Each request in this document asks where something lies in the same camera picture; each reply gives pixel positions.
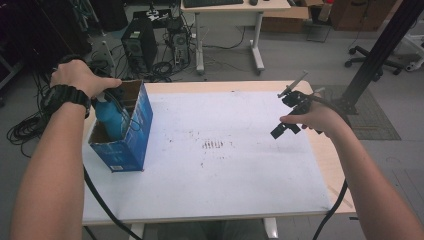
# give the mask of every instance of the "table leg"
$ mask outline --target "table leg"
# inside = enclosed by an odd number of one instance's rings
[[[264,218],[264,225],[268,237],[278,239],[277,220],[275,218]]]
[[[134,223],[131,225],[131,231],[135,233],[140,238],[143,238],[144,234],[144,223]]]
[[[262,62],[261,53],[259,52],[259,48],[258,48],[259,34],[261,33],[263,15],[264,15],[263,12],[259,12],[258,15],[256,16],[255,39],[250,40],[253,57],[255,58],[256,68],[259,74],[261,71],[265,70],[264,63]]]
[[[205,74],[205,65],[203,64],[203,47],[200,40],[200,22],[199,13],[194,14],[194,23],[196,24],[196,70],[199,75]]]

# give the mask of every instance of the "white board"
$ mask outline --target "white board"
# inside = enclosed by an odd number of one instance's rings
[[[277,92],[150,94],[143,172],[111,173],[85,144],[84,164],[124,221],[322,213],[327,190],[306,134],[270,132],[290,112]],[[84,222],[108,217],[86,190]]]

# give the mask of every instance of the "black wristwatch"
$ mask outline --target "black wristwatch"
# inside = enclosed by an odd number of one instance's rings
[[[47,116],[51,116],[65,102],[80,104],[85,107],[85,118],[90,114],[91,101],[83,91],[68,85],[56,85],[51,87],[41,100],[41,109]]]

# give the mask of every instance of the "black marks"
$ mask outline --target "black marks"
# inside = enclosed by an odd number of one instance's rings
[[[222,141],[216,140],[205,140],[205,142],[202,145],[202,148],[204,149],[213,149],[213,148],[222,148],[224,147],[224,143]]]

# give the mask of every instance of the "hand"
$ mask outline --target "hand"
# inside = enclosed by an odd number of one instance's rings
[[[287,115],[280,117],[283,123],[303,124],[309,128],[323,131],[325,135],[331,136],[340,130],[340,128],[349,126],[345,121],[333,110],[321,103],[312,102],[308,113],[303,115]]]
[[[116,78],[101,78],[94,75],[81,60],[72,60],[59,64],[57,71],[53,72],[50,87],[59,84],[74,86],[83,91],[88,97],[93,98],[106,88],[115,88],[122,81]]]

